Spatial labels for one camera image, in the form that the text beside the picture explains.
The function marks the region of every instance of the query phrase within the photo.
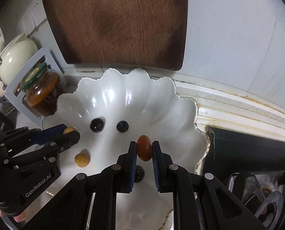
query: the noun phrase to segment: scalloped bowl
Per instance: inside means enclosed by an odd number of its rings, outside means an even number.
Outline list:
[[[77,173],[100,173],[127,153],[130,141],[140,135],[147,135],[151,142],[158,140],[174,163],[195,172],[209,147],[207,136],[195,124],[197,115],[196,101],[179,97],[169,77],[154,80],[137,68],[129,74],[108,69],[97,80],[82,78],[77,90],[61,95],[56,113],[43,121],[44,129],[64,123],[81,134],[79,143],[60,155],[62,174],[47,191],[56,194]],[[97,117],[105,122],[100,133],[90,130],[91,120]],[[125,133],[116,129],[121,120],[129,124]],[[84,168],[74,163],[80,152],[90,156]],[[172,194],[157,192],[152,160],[137,158],[137,165],[145,169],[145,178],[134,184],[132,193],[117,194],[116,229],[170,229],[172,221],[166,221],[173,207]]]

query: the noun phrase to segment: green jar lid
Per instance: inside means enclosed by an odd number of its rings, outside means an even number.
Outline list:
[[[36,65],[23,78],[23,82],[21,84],[21,91],[25,92],[28,88],[34,85],[47,69],[48,65],[45,62]]]

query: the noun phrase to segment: gas stove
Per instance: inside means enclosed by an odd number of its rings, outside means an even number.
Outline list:
[[[214,174],[269,230],[285,229],[285,142],[207,127]]]

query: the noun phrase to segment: yellow round fruit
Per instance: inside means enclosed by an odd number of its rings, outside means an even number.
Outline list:
[[[67,127],[64,129],[63,134],[67,134],[67,133],[72,132],[72,131],[76,131],[76,129],[74,127],[70,126],[70,127]]]
[[[78,167],[86,167],[89,164],[89,157],[83,153],[79,153],[75,156],[74,161]]]

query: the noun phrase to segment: brown wooden board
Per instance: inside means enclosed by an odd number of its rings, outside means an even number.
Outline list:
[[[67,63],[179,70],[188,0],[43,0]]]

